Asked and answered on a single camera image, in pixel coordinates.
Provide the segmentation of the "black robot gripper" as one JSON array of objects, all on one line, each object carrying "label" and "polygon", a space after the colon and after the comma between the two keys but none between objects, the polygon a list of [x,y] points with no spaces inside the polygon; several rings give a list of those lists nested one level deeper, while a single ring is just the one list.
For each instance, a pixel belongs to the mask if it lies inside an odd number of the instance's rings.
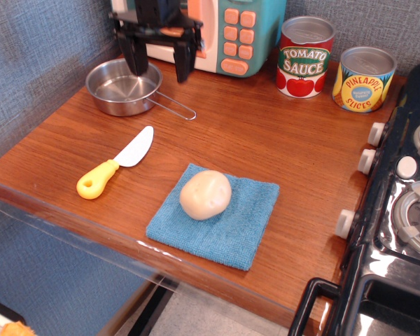
[{"label": "black robot gripper", "polygon": [[195,69],[197,46],[202,45],[203,22],[184,14],[180,1],[131,3],[133,9],[110,14],[129,70],[136,76],[147,72],[147,43],[174,44],[177,81],[185,82]]}]

